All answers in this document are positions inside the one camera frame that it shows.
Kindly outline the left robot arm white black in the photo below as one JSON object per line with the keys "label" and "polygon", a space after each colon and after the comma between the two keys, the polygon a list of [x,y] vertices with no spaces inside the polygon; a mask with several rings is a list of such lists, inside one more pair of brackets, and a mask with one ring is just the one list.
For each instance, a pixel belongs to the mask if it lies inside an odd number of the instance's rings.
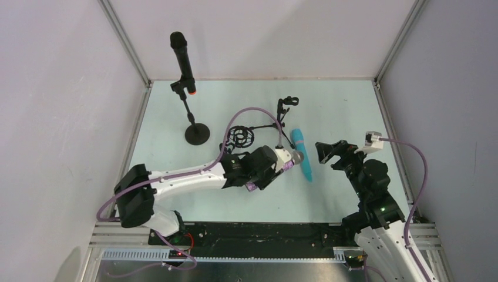
{"label": "left robot arm white black", "polygon": [[242,157],[225,154],[218,162],[175,172],[148,171],[144,164],[137,164],[114,188],[119,222],[126,229],[145,226],[171,236],[183,229],[183,219],[178,211],[162,209],[160,201],[231,187],[263,190],[300,160],[300,153],[261,146]]}

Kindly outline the purple glitter microphone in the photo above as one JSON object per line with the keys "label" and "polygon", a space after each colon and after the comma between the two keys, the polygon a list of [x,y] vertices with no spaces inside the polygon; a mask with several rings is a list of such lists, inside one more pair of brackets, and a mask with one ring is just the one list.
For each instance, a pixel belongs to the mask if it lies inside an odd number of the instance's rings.
{"label": "purple glitter microphone", "polygon": [[[303,152],[295,150],[295,151],[292,151],[291,153],[292,153],[293,165],[290,167],[290,169],[295,165],[299,165],[305,159]],[[257,181],[248,182],[245,184],[245,187],[249,192],[253,192],[253,191],[259,189],[257,187]]]}

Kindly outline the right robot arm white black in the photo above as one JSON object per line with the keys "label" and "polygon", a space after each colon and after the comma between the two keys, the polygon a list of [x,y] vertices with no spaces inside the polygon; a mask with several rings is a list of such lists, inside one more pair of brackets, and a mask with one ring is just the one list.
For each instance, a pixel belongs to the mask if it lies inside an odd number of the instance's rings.
{"label": "right robot arm white black", "polygon": [[371,270],[383,281],[437,281],[410,233],[412,215],[404,215],[388,190],[387,164],[367,159],[384,142],[368,134],[363,147],[346,140],[315,144],[320,163],[339,157],[331,167],[345,173],[359,199],[358,211],[344,217],[341,226],[366,255],[363,271]]}

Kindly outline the black microphone orange end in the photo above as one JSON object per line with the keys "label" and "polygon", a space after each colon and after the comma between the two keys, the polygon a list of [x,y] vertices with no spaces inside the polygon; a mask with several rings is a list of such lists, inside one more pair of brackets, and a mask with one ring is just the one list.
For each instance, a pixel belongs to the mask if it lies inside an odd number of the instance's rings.
{"label": "black microphone orange end", "polygon": [[171,84],[172,90],[178,92],[180,89],[187,89],[189,94],[196,94],[195,79],[193,77],[187,51],[187,41],[184,35],[179,31],[173,32],[170,35],[170,46],[175,53],[181,71],[180,79]]}

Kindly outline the black round base mic stand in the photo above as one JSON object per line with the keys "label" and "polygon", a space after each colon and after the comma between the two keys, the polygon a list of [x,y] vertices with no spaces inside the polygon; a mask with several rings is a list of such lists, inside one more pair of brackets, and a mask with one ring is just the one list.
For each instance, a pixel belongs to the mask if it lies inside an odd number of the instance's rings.
{"label": "black round base mic stand", "polygon": [[210,129],[207,125],[196,122],[195,117],[188,106],[187,96],[185,93],[185,89],[188,89],[189,86],[195,87],[194,79],[181,77],[170,86],[172,91],[175,92],[183,102],[187,112],[188,121],[190,122],[190,126],[187,127],[184,134],[186,142],[195,146],[204,144],[210,137]]}

